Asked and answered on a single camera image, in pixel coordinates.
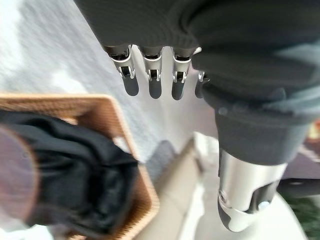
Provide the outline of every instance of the black cloth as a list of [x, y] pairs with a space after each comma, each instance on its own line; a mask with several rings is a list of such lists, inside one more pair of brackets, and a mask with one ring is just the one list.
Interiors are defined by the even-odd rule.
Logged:
[[35, 154], [36, 203], [26, 223], [110, 234], [128, 213], [138, 162], [93, 130], [32, 112], [0, 111], [0, 124]]

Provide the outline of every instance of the prosthetic hand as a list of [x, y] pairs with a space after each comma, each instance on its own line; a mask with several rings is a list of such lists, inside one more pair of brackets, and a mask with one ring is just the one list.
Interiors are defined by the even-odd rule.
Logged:
[[[233, 232], [272, 202], [288, 162], [320, 115], [320, 3], [313, 0], [74, 0], [131, 96], [131, 45], [142, 53], [150, 95], [160, 97], [162, 48], [172, 48], [172, 97], [190, 63], [195, 89], [215, 109], [218, 209]], [[200, 53], [194, 54], [198, 47]]]

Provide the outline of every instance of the brown basket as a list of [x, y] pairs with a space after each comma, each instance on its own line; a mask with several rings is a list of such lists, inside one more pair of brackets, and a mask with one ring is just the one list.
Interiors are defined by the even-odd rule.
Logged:
[[[116, 101], [101, 94], [0, 94], [0, 109], [32, 111], [94, 129], [115, 140], [123, 138], [137, 158], [135, 146]], [[131, 240], [156, 215], [159, 201], [144, 166], [139, 165], [133, 205], [124, 226], [104, 240]]]

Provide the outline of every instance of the black sleeve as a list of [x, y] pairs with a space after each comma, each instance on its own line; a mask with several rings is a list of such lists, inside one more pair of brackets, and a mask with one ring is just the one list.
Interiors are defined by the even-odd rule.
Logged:
[[202, 52], [219, 143], [247, 162], [290, 161], [320, 115], [318, 0], [75, 0], [103, 46]]

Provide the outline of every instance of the silver metal part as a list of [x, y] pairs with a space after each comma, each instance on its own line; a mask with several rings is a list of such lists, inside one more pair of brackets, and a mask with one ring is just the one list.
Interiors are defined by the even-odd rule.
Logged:
[[132, 58], [131, 47], [129, 46], [128, 49], [129, 49], [128, 51], [129, 54], [126, 59], [124, 60], [116, 60], [113, 58], [111, 59], [122, 78], [127, 78], [128, 76], [130, 76], [130, 78], [133, 79], [136, 75], [135, 65], [134, 65], [134, 60]]
[[189, 71], [190, 63], [191, 63], [191, 57], [188, 60], [177, 60], [175, 58], [175, 53], [173, 52], [172, 74], [173, 74], [173, 81], [175, 83], [177, 83], [178, 81], [180, 81], [182, 83], [185, 82], [185, 80], [187, 78], [188, 71]]
[[202, 83], [204, 81], [204, 76], [205, 76], [205, 72], [204, 71], [199, 71], [198, 81]]
[[286, 167], [287, 163], [258, 165], [245, 162], [222, 150], [218, 203], [230, 217], [227, 227], [231, 231], [240, 232], [247, 228], [257, 214], [270, 204], [266, 200], [257, 202], [257, 209], [248, 213], [254, 192], [272, 183], [277, 184]]
[[151, 82], [154, 79], [152, 75], [152, 70], [156, 71], [156, 81], [161, 80], [161, 70], [162, 70], [162, 51], [160, 52], [160, 56], [156, 59], [150, 59], [143, 56], [145, 72], [148, 75], [148, 79]]

